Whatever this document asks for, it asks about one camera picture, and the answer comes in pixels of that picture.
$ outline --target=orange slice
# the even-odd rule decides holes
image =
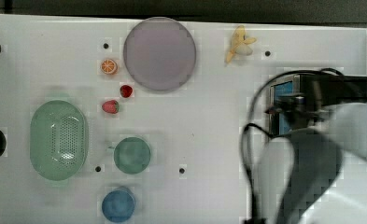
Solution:
[[[113,75],[117,72],[119,66],[111,59],[106,59],[101,64],[102,71],[107,75]]]

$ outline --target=blue bowl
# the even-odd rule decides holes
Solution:
[[[120,187],[105,196],[102,212],[112,222],[123,222],[133,215],[135,205],[134,195],[127,188]]]

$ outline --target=plastic fruit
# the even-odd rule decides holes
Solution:
[[[116,100],[106,101],[102,105],[102,109],[109,114],[117,114],[119,112],[119,102]]]
[[[120,87],[120,94],[124,98],[128,98],[133,94],[133,88],[128,85],[123,85]]]
[[[102,72],[107,75],[113,75],[117,73],[119,66],[111,59],[106,59],[101,64]]]

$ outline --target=round plate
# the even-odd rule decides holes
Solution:
[[[195,43],[179,22],[164,17],[142,21],[128,34],[124,62],[133,79],[155,91],[170,91],[189,80]]]
[[[150,147],[140,138],[128,137],[120,141],[114,150],[114,162],[125,174],[138,174],[150,163]]]

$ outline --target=red strawberry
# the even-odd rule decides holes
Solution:
[[[109,114],[117,114],[119,112],[119,102],[115,100],[106,101],[102,105],[102,109]]]
[[[133,91],[133,88],[128,85],[123,85],[120,87],[120,94],[124,98],[130,97]]]

